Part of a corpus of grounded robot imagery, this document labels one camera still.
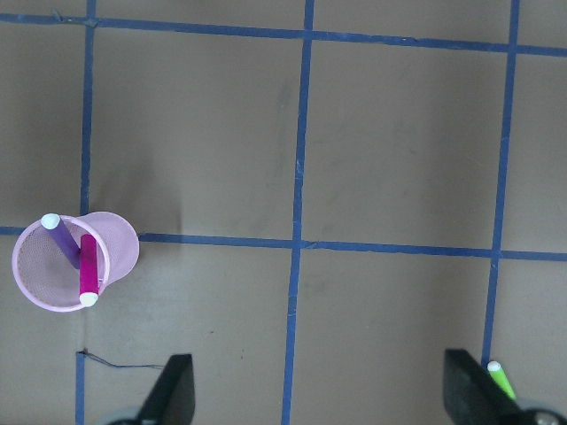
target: grid square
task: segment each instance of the grid square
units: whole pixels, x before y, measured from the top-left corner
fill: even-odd
[[[490,247],[505,56],[313,50],[304,237]]]
[[[502,246],[567,251],[564,58],[517,58]]]
[[[315,29],[350,33],[507,43],[508,0],[325,0]]]
[[[84,16],[86,3],[81,0],[2,0],[0,13],[51,15],[57,11],[63,16]]]
[[[563,262],[502,261],[492,348],[522,404],[563,414],[566,279]]]
[[[84,29],[0,24],[0,39],[0,224],[78,214]]]
[[[12,276],[16,237],[0,237],[0,423],[74,423],[74,352],[80,313],[32,304]]]
[[[443,352],[481,351],[487,259],[307,251],[292,421],[450,423]]]
[[[143,19],[238,27],[303,28],[304,0],[98,0],[105,18]]]
[[[91,210],[289,238],[300,57],[297,40],[100,29]]]
[[[173,353],[192,353],[195,425],[277,423],[289,270],[288,250],[142,243],[132,274],[87,311],[86,344],[118,364],[164,364]],[[113,388],[109,374],[90,370],[87,423],[141,405],[154,379],[142,370]]]
[[[530,0],[520,6],[518,42],[546,47],[567,47],[567,3]]]

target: metal screw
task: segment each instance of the metal screw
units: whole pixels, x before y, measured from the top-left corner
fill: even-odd
[[[559,425],[559,420],[551,413],[537,412],[535,414],[537,425]]]

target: wire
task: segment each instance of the wire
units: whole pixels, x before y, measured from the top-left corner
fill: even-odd
[[[103,359],[102,357],[98,357],[96,354],[93,354],[91,352],[87,352],[87,350],[83,350],[82,352],[79,352],[80,354],[82,354],[83,356],[96,361],[96,363],[100,363],[101,365],[105,365],[108,367],[114,367],[116,369],[132,369],[132,368],[139,368],[139,367],[147,367],[149,369],[163,369],[164,366],[163,365],[115,365],[114,363],[111,363],[110,361],[107,361],[105,359]]]

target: white marker cap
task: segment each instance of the white marker cap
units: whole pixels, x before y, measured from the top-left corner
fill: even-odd
[[[83,292],[79,296],[79,300],[81,301],[81,305],[84,307],[92,307],[98,300],[98,295],[94,292]]]
[[[490,363],[488,363],[488,365],[486,366],[486,368],[488,369],[488,372],[498,372],[499,370],[502,369],[502,366],[500,363],[498,363],[497,361],[491,361]]]
[[[59,217],[57,214],[53,214],[53,213],[45,214],[42,217],[42,226],[44,226],[48,230],[53,230],[54,228],[57,227],[60,221],[61,221],[61,217]]]

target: marker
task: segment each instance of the marker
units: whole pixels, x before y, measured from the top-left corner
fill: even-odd
[[[85,307],[92,307],[98,300],[97,240],[89,234],[81,236],[79,300]]]
[[[488,373],[494,379],[494,381],[498,384],[498,386],[510,397],[512,400],[516,399],[516,393],[512,389],[512,385],[508,380],[508,377],[504,373],[504,369],[502,365],[497,361],[491,361],[488,363]]]
[[[74,241],[69,229],[57,214],[45,214],[42,217],[42,226],[50,234],[59,249],[65,254],[71,265],[79,268],[79,245]]]

